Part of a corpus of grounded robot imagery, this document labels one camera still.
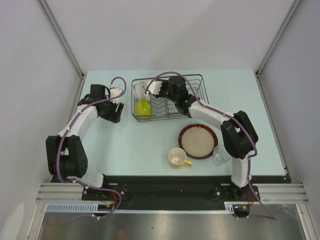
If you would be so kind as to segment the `white bowl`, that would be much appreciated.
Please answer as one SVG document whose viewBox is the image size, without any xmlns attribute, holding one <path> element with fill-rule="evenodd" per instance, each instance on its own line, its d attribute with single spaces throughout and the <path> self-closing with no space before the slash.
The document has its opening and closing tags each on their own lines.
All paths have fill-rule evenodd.
<svg viewBox="0 0 320 240">
<path fill-rule="evenodd" d="M 145 99 L 148 102 L 151 100 L 150 95 L 145 94 L 148 83 L 148 80 L 141 80 L 134 86 L 134 96 L 136 99 Z"/>
</svg>

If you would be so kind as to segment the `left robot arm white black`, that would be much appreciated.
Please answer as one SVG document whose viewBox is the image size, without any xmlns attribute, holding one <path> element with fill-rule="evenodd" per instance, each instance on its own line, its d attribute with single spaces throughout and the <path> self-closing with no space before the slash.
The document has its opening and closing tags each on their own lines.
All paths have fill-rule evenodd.
<svg viewBox="0 0 320 240">
<path fill-rule="evenodd" d="M 110 196 L 111 188 L 104 184 L 104 175 L 89 166 L 82 140 L 97 118 L 112 123 L 121 120 L 124 104 L 120 102 L 125 90 L 101 84 L 92 84 L 90 92 L 77 104 L 76 112 L 67 126 L 45 141 L 49 173 L 63 183 L 80 181 L 93 188 L 100 200 Z"/>
</svg>

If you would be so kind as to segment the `red rimmed round plate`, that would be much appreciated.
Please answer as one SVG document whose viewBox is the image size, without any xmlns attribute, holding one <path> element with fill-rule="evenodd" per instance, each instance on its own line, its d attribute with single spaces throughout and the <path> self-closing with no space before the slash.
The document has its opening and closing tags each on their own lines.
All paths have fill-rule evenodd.
<svg viewBox="0 0 320 240">
<path fill-rule="evenodd" d="M 213 155 L 218 146 L 216 133 L 208 126 L 194 123 L 184 127 L 178 136 L 178 145 L 192 159 L 204 160 Z"/>
</svg>

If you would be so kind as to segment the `dark wire dish rack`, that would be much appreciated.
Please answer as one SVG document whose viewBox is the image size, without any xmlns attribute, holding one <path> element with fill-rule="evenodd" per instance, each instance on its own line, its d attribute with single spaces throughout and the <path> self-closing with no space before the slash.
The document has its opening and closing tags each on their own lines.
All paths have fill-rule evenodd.
<svg viewBox="0 0 320 240">
<path fill-rule="evenodd" d="M 162 76 L 159 79 L 167 80 L 171 76 Z M 131 82 L 131 113 L 132 116 L 139 122 L 145 121 L 158 121 L 158 120 L 170 120 L 170 119 L 181 119 L 189 118 L 187 107 L 196 101 L 196 97 L 200 100 L 209 103 L 206 86 L 204 83 L 203 76 L 201 74 L 186 74 L 186 79 L 189 83 L 186 83 L 186 89 L 189 94 L 192 95 L 192 102 L 172 102 L 165 97 L 155 97 L 150 95 L 149 105 L 151 107 L 152 114 L 150 116 L 137 116 L 135 114 L 135 106 L 138 99 L 134 95 L 134 87 L 139 81 L 149 80 L 148 78 L 134 79 Z"/>
</svg>

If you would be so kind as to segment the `yellow green bowl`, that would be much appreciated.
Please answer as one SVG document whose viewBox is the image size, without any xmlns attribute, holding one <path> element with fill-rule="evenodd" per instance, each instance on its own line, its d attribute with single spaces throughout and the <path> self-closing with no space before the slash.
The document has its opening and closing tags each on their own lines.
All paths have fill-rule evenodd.
<svg viewBox="0 0 320 240">
<path fill-rule="evenodd" d="M 138 102 L 135 105 L 134 112 L 137 116 L 151 116 L 152 115 L 152 110 L 151 110 L 150 104 L 145 98 L 138 100 Z"/>
</svg>

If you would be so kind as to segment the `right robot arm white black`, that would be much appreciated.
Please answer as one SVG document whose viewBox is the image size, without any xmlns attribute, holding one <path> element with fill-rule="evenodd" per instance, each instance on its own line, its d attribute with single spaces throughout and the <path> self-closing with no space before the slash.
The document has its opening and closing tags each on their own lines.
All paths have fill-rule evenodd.
<svg viewBox="0 0 320 240">
<path fill-rule="evenodd" d="M 221 131 L 223 145 L 232 158 L 231 196 L 242 201 L 254 191 L 251 180 L 251 158 L 258 155 L 256 143 L 259 140 L 257 132 L 248 115 L 240 110 L 228 113 L 200 99 L 190 81 L 178 72 L 168 80 L 160 77 L 169 74 L 164 72 L 148 81 L 145 87 L 146 95 L 162 97 L 172 101 L 182 115 L 195 118 L 210 124 Z"/>
</svg>

